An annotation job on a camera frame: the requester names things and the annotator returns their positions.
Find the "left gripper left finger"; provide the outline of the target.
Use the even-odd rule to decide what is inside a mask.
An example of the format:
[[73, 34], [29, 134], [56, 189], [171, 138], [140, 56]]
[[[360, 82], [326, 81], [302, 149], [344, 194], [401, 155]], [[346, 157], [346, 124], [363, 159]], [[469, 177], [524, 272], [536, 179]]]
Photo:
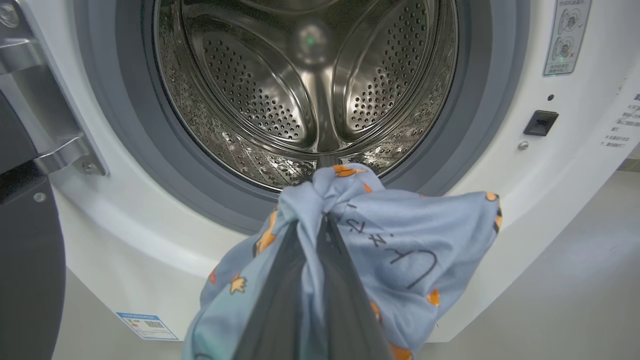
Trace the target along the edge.
[[234, 360], [297, 360], [302, 270], [306, 255], [298, 221], [285, 231], [268, 276], [234, 351]]

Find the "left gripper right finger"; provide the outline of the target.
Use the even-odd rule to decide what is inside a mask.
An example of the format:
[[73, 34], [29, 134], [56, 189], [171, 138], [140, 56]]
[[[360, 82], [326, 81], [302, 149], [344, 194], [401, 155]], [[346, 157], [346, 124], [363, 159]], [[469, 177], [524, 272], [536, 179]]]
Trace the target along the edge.
[[322, 217], [317, 255], [324, 271], [328, 358], [391, 360], [393, 354], [334, 215]]

